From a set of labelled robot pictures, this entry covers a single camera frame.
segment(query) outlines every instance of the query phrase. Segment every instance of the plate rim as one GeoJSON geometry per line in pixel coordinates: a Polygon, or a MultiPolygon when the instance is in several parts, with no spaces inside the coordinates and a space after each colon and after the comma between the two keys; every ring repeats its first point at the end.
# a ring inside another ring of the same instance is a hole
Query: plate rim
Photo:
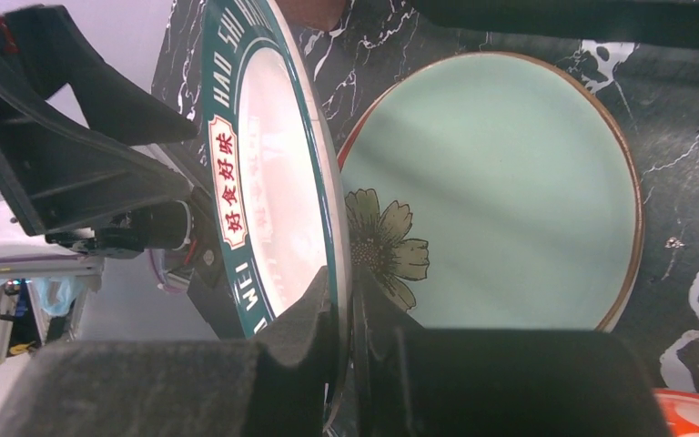
{"type": "Polygon", "coordinates": [[[320,215],[323,220],[323,238],[326,246],[326,262],[328,264],[329,279],[332,279],[333,291],[331,292],[335,299],[334,304],[337,307],[337,334],[338,334],[338,366],[336,369],[336,378],[334,381],[333,391],[327,391],[326,406],[328,410],[325,416],[323,427],[327,429],[339,412],[341,404],[341,394],[344,389],[344,384],[347,379],[347,368],[350,365],[350,299],[352,295],[351,278],[352,264],[349,253],[346,249],[350,246],[350,230],[346,222],[346,210],[344,206],[343,188],[340,192],[331,193],[333,184],[339,184],[341,188],[341,172],[338,169],[338,157],[333,144],[333,137],[328,132],[323,132],[323,126],[320,122],[320,117],[325,117],[322,113],[322,107],[318,105],[315,98],[318,94],[314,90],[314,84],[304,67],[304,61],[301,58],[299,46],[290,33],[290,27],[279,5],[274,0],[259,0],[261,3],[266,3],[269,11],[274,15],[277,28],[272,29],[272,32],[277,32],[277,36],[285,43],[285,46],[280,48],[281,52],[285,52],[283,58],[286,65],[290,62],[289,76],[291,85],[294,88],[296,98],[299,101],[299,112],[302,117],[302,125],[307,134],[307,143],[310,150],[310,160],[312,164],[312,173],[315,178],[315,189],[318,191],[320,202],[320,215]],[[310,114],[310,105],[314,109],[314,116],[310,114]],[[331,165],[337,165],[337,172],[332,173],[331,165]],[[331,194],[336,198],[336,210],[331,211],[331,194]],[[339,280],[339,266],[343,265],[344,281],[339,280]]]}
{"type": "Polygon", "coordinates": [[[344,162],[347,160],[347,156],[350,153],[350,150],[352,149],[352,144],[354,144],[355,140],[358,138],[358,135],[360,134],[360,131],[362,130],[363,126],[366,124],[368,121],[371,113],[376,109],[376,107],[381,103],[382,100],[384,100],[385,97],[388,96],[390,92],[392,92],[393,89],[397,88],[398,85],[402,84],[406,80],[419,75],[420,73],[433,68],[435,66],[438,66],[440,64],[450,62],[455,59],[463,58],[463,57],[480,57],[480,56],[505,56],[505,57],[511,57],[515,59],[519,59],[521,61],[526,61],[530,62],[532,64],[535,64],[536,66],[541,66],[549,71],[552,71],[556,75],[558,75],[560,78],[565,80],[569,85],[574,87],[580,94],[585,97],[585,99],[588,101],[588,103],[596,109],[596,112],[601,116],[602,120],[604,123],[606,123],[607,127],[610,128],[610,131],[612,131],[613,136],[615,138],[615,141],[618,144],[618,147],[620,148],[621,152],[623,153],[623,158],[625,159],[625,164],[628,167],[628,172],[631,177],[631,185],[633,187],[633,203],[634,203],[634,227],[633,227],[633,243],[632,243],[632,248],[631,248],[631,257],[629,258],[628,261],[628,266],[625,272],[625,278],[623,279],[623,285],[621,286],[620,292],[618,293],[617,297],[615,298],[615,301],[613,302],[613,305],[606,311],[604,314],[603,318],[599,321],[599,323],[594,327],[595,330],[601,330],[601,331],[606,331],[609,332],[612,329],[614,329],[615,325],[617,324],[617,321],[620,319],[621,315],[623,314],[623,311],[625,310],[625,307],[628,304],[628,300],[631,297],[631,294],[633,292],[633,286],[636,282],[636,277],[638,276],[639,272],[639,265],[642,262],[642,254],[643,254],[643,249],[644,249],[644,228],[645,228],[645,223],[644,223],[644,205],[642,202],[642,184],[639,179],[638,172],[636,171],[636,166],[633,164],[633,157],[631,154],[631,150],[628,147],[628,141],[625,139],[625,134],[623,131],[620,129],[620,126],[618,125],[617,121],[614,119],[613,115],[609,112],[609,110],[604,106],[604,104],[596,98],[594,94],[592,94],[590,91],[588,91],[583,84],[581,84],[577,79],[572,77],[570,74],[567,72],[561,70],[559,67],[554,66],[553,64],[549,64],[545,61],[542,61],[541,59],[538,59],[536,57],[532,56],[527,56],[523,55],[520,53],[513,53],[513,52],[504,52],[504,51],[486,51],[486,52],[470,52],[470,53],[463,53],[459,54],[456,56],[450,56],[443,58],[441,60],[435,61],[433,63],[427,64],[426,66],[423,66],[422,68],[419,68],[418,70],[412,72],[410,75],[406,76],[402,80],[392,84],[387,90],[385,90],[381,95],[379,95],[371,104],[369,107],[363,112],[362,115],[360,115],[360,118],[358,121],[355,123],[355,126],[352,127],[352,130],[349,132],[347,135],[347,139],[344,140],[344,144],[341,145],[341,148],[339,149],[339,153],[337,153],[337,160],[339,162],[339,170],[344,168],[344,162]]]}

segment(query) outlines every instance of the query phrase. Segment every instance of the orange bowl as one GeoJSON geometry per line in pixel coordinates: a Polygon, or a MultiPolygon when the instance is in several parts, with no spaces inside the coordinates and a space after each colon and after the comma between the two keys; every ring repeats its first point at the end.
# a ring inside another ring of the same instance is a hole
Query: orange bowl
{"type": "Polygon", "coordinates": [[[699,437],[699,394],[656,390],[655,397],[674,436],[699,437]]]}

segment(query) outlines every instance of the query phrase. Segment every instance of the light green plate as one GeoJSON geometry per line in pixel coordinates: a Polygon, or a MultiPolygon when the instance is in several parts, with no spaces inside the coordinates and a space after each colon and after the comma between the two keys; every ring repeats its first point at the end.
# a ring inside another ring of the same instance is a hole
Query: light green plate
{"type": "Polygon", "coordinates": [[[609,330],[643,243],[622,133],[536,59],[457,56],[374,103],[339,153],[352,262],[441,328],[609,330]]]}

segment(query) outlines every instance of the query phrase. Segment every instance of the white plate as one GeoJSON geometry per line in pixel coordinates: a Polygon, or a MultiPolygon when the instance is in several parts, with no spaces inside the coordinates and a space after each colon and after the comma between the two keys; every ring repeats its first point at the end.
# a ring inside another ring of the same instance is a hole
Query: white plate
{"type": "Polygon", "coordinates": [[[348,363],[349,234],[330,132],[274,2],[208,0],[202,41],[206,154],[224,263],[246,336],[293,305],[327,265],[348,363]]]}

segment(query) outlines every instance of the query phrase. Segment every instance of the red object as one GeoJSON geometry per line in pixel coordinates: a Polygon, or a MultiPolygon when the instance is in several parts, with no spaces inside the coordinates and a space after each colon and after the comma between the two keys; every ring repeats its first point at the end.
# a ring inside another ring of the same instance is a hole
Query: red object
{"type": "Polygon", "coordinates": [[[189,262],[191,262],[191,257],[194,256],[194,251],[197,250],[197,241],[194,240],[191,242],[191,246],[188,247],[188,253],[186,254],[186,257],[183,260],[183,265],[187,266],[189,262]]]}
{"type": "Polygon", "coordinates": [[[9,30],[9,27],[6,25],[6,20],[2,16],[0,16],[0,31],[2,34],[4,34],[4,38],[6,38],[6,44],[4,45],[4,52],[7,53],[8,55],[15,55],[19,52],[19,49],[17,48],[17,42],[15,41],[15,36],[12,35],[12,32],[9,30]]]}
{"type": "Polygon", "coordinates": [[[699,437],[699,394],[656,390],[668,426],[676,437],[699,437]]]}
{"type": "Polygon", "coordinates": [[[339,23],[346,0],[276,0],[286,21],[328,32],[339,23]]]}

